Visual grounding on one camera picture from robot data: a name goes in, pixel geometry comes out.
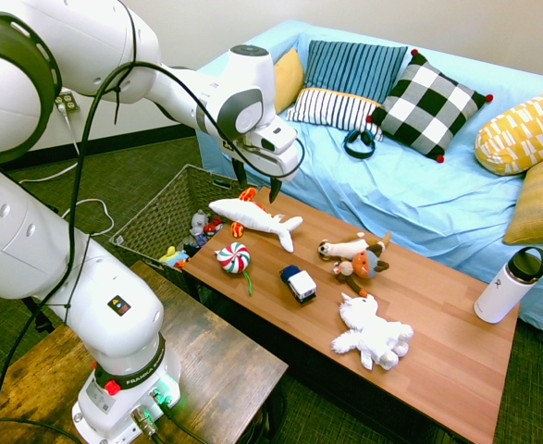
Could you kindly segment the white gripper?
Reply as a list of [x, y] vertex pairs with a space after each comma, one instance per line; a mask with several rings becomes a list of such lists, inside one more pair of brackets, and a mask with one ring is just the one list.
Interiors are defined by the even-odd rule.
[[287, 144], [275, 145], [268, 139], [247, 142], [238, 140], [234, 143], [232, 167], [237, 181], [242, 188], [248, 186], [245, 167], [270, 178], [268, 201], [273, 203], [280, 191], [282, 181], [292, 180], [299, 168], [297, 140]]

